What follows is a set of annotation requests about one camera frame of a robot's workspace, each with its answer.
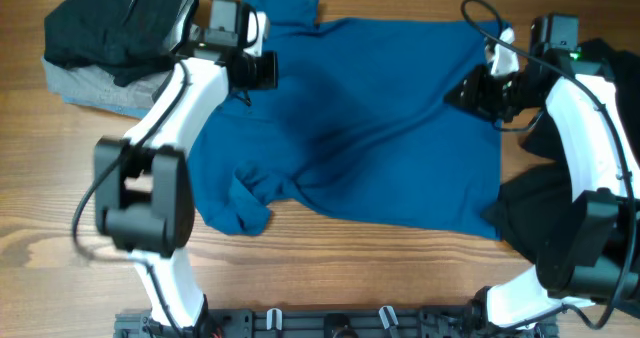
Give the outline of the dark green garment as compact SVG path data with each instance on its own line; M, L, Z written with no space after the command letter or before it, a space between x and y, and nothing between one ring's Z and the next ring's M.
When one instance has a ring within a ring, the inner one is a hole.
M615 51L602 40L588 41L581 48L588 55L606 58L611 65L619 117L639 167L639 58L627 51ZM531 262L532 268L540 250L540 238L550 228L556 210L564 208L571 195L571 180L559 133L550 117L542 116L525 138L523 147L549 159L549 164L532 168L503 184L497 201L482 216L502 231L504 239ZM639 242L634 271L639 276ZM636 301L623 302L617 309L638 315L639 295Z

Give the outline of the blue polo shirt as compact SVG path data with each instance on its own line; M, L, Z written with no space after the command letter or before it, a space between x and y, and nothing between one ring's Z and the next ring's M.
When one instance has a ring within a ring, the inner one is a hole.
M258 235L269 204L497 239L501 136L444 95L485 60L491 21L317 19L318 0L246 0L271 23L278 86L228 98L188 159L204 223Z

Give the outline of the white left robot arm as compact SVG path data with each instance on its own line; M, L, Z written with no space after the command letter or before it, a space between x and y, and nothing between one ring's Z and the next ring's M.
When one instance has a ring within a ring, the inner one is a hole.
M195 221L187 168L209 116L232 93L278 84L277 55L264 50L267 15L238 0L213 0L208 27L179 45L170 78L146 116L94 150L97 231L135 266L151 302L150 337L218 337L186 245Z

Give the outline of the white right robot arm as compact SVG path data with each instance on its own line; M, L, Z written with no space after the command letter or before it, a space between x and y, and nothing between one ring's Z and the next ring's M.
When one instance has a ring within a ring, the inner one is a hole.
M503 133L524 109L550 117L571 180L571 195L540 238L534 266L488 289L484 311L492 336L595 304L604 310L589 328L599 330L621 303L639 295L639 167L619 117L611 65L578 46L577 29L574 16L538 17L525 68L509 29L487 34L491 60L445 98Z

